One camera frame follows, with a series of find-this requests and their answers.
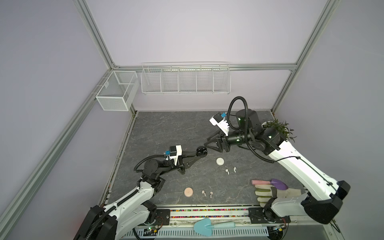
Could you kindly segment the black earbud charging case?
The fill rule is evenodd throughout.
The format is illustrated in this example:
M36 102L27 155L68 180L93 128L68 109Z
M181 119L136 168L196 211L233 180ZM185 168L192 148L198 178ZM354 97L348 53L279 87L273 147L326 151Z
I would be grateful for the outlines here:
M206 147L200 146L196 150L196 156L204 158L208 154L208 150Z

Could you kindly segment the white earbud charging case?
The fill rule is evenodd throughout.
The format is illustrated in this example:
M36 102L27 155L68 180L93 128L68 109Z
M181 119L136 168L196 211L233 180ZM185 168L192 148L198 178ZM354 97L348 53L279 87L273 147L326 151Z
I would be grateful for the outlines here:
M223 158L217 158L217 159L216 159L216 163L217 163L217 165L219 165L219 166L223 166L224 163L225 163L225 160L224 160Z

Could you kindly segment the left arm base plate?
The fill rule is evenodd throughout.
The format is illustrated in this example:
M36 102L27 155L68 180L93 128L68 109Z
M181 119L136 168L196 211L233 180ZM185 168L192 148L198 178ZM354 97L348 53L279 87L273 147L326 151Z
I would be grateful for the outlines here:
M170 209L156 209L151 211L149 217L144 222L147 226L168 226L171 219Z

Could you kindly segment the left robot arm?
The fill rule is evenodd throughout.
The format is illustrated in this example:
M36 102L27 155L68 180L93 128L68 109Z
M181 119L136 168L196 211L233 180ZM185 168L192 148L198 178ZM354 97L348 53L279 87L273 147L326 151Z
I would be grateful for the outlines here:
M206 147L198 147L194 152L183 152L181 146L171 146L163 155L144 158L134 167L134 172L141 174L136 186L109 205L90 208L74 238L119 240L141 224L154 223L157 206L150 200L165 183L161 176L171 171L183 175L186 169L207 154Z

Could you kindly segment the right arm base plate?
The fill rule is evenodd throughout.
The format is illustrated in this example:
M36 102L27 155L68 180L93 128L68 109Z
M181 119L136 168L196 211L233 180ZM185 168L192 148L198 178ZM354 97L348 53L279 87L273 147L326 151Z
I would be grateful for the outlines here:
M248 208L249 218L252 224L288 224L291 223L289 216L279 217L271 210L261 207Z

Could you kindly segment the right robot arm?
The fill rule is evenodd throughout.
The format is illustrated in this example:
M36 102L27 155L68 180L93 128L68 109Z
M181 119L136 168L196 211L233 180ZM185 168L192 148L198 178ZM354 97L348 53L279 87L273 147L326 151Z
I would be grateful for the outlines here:
M326 225L339 213L351 186L328 176L300 154L291 144L293 129L288 123L262 123L243 97L235 97L228 110L212 116L210 123L219 129L207 139L205 147L220 153L229 152L232 146L249 150L264 162L280 164L306 189L304 194L274 189L267 201L260 200L267 222L308 216Z

